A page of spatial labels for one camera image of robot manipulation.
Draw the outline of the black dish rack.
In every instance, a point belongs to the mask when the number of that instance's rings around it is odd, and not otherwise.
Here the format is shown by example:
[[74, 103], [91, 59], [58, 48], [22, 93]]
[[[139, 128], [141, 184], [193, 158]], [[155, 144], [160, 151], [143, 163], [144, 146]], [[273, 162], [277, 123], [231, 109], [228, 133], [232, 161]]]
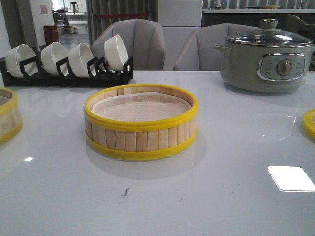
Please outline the black dish rack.
[[10, 86], [38, 86], [38, 87], [91, 87], [108, 88], [127, 85], [133, 79], [133, 57], [130, 56], [124, 63], [122, 72], [109, 69], [104, 57], [87, 62], [88, 77], [79, 78], [71, 70], [68, 58], [57, 61], [58, 76], [49, 75], [44, 69], [38, 56], [20, 62], [22, 78], [13, 77], [6, 68], [5, 58], [0, 59], [0, 72], [5, 87]]

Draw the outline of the white bowl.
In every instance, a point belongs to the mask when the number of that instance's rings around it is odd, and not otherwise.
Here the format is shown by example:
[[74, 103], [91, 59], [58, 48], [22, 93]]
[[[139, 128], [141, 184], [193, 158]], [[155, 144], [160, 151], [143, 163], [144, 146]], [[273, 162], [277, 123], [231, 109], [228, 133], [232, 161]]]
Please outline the white bowl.
[[5, 62], [8, 72], [16, 78], [23, 78], [23, 74], [20, 68], [20, 62], [35, 56], [33, 49], [26, 45], [21, 44], [8, 51]]
[[119, 34], [104, 42], [105, 59], [114, 71], [123, 71], [124, 63], [128, 60], [128, 53], [123, 39]]
[[70, 49], [68, 60], [72, 72], [79, 78], [88, 78], [87, 62], [92, 60], [94, 55], [86, 43], [80, 43]]
[[53, 42], [41, 52], [41, 61], [45, 71], [51, 76], [59, 76], [56, 62], [68, 57], [68, 53], [62, 44]]

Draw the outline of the glass pot lid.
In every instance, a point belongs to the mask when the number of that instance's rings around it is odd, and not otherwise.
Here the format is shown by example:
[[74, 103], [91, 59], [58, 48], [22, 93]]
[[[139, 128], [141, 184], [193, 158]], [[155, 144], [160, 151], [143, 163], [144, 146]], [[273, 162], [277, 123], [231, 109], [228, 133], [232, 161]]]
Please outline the glass pot lid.
[[268, 47], [306, 47], [313, 41], [299, 34], [277, 28], [278, 20], [262, 19], [260, 28], [238, 32], [226, 38], [229, 43]]

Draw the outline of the grey chair right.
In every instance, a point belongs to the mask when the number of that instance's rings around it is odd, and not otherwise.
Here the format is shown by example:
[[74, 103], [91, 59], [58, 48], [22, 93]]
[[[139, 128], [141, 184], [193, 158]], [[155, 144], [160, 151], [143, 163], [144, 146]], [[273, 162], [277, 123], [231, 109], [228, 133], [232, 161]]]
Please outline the grey chair right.
[[255, 29], [233, 23], [202, 27], [193, 31], [186, 40], [174, 64], [175, 71], [219, 71], [222, 52], [214, 45], [224, 44], [228, 36]]

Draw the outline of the woven bamboo steamer lid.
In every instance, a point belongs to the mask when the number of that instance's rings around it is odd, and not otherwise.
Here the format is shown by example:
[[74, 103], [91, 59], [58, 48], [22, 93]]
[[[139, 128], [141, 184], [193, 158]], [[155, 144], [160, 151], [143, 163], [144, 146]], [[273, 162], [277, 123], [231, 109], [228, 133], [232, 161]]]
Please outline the woven bamboo steamer lid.
[[302, 118], [302, 127], [305, 133], [315, 140], [315, 108], [304, 113]]

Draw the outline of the grey chair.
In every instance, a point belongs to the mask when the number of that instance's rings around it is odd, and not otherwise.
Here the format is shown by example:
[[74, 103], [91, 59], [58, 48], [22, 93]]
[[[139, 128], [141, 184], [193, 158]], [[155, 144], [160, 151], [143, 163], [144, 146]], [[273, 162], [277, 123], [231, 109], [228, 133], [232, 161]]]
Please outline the grey chair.
[[219, 71], [222, 52], [214, 45], [224, 44], [228, 36], [255, 29], [233, 23], [202, 27], [193, 31], [186, 40], [174, 64], [175, 71]]
[[144, 19], [131, 19], [111, 24], [92, 44], [94, 56], [105, 56], [104, 42], [120, 35], [127, 53], [133, 57], [135, 70], [163, 70], [165, 40], [162, 25]]

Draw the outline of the grey chair left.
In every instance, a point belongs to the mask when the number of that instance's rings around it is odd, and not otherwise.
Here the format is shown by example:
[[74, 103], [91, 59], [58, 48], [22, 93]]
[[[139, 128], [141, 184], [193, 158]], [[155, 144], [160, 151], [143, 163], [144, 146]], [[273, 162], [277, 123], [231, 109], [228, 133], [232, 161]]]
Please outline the grey chair left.
[[165, 40], [162, 25], [144, 19], [131, 19], [111, 24], [92, 44], [94, 56], [105, 56], [104, 42], [120, 35], [127, 53], [133, 57], [135, 70], [163, 70]]

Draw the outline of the grey electric cooking pot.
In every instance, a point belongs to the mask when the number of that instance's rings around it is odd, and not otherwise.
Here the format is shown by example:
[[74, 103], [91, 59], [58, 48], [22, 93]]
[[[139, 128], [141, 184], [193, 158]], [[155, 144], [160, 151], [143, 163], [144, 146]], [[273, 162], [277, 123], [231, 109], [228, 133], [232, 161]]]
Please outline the grey electric cooking pot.
[[222, 52], [220, 74], [229, 85], [257, 92], [290, 92], [301, 87], [309, 71], [314, 44], [306, 47], [267, 47], [216, 44]]

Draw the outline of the bamboo steamer tier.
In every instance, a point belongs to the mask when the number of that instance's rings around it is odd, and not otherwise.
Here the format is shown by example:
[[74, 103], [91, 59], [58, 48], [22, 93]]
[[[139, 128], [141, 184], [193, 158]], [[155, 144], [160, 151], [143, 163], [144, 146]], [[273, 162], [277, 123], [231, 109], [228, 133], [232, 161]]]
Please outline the bamboo steamer tier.
[[9, 141], [22, 128], [23, 119], [18, 107], [18, 96], [9, 88], [0, 88], [0, 144]]
[[198, 102], [170, 85], [106, 88], [84, 104], [87, 140], [100, 153], [125, 160], [154, 160], [179, 153], [197, 134]]

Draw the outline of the white cabinet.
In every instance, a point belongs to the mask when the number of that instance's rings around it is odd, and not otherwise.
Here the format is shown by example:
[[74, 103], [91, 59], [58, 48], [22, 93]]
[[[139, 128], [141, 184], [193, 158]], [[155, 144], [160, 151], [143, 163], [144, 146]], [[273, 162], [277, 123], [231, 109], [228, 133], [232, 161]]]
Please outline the white cabinet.
[[165, 40], [164, 70], [172, 70], [189, 34], [201, 27], [203, 1], [159, 0], [157, 22]]

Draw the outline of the red bin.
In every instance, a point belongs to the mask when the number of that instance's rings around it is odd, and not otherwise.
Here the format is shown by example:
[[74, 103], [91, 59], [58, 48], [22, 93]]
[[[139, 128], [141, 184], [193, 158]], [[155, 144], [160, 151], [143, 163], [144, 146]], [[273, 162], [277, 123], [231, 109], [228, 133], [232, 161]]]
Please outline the red bin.
[[44, 25], [43, 31], [47, 46], [53, 42], [59, 42], [58, 28], [56, 25]]

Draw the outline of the white bowl far left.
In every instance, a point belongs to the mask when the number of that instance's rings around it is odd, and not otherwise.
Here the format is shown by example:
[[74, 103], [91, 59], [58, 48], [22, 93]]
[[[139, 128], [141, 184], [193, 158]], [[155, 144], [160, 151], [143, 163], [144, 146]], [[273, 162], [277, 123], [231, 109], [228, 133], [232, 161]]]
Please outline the white bowl far left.
[[23, 74], [20, 68], [20, 62], [35, 56], [33, 49], [26, 45], [21, 44], [8, 51], [5, 62], [8, 72], [16, 78], [23, 78]]

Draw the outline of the white bowl right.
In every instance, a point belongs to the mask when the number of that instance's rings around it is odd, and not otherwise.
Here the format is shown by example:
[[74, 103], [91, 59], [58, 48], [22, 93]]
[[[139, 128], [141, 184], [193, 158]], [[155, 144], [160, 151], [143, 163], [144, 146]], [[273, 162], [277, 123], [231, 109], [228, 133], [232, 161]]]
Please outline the white bowl right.
[[105, 59], [114, 71], [123, 71], [124, 63], [128, 60], [128, 53], [123, 39], [119, 34], [104, 42]]

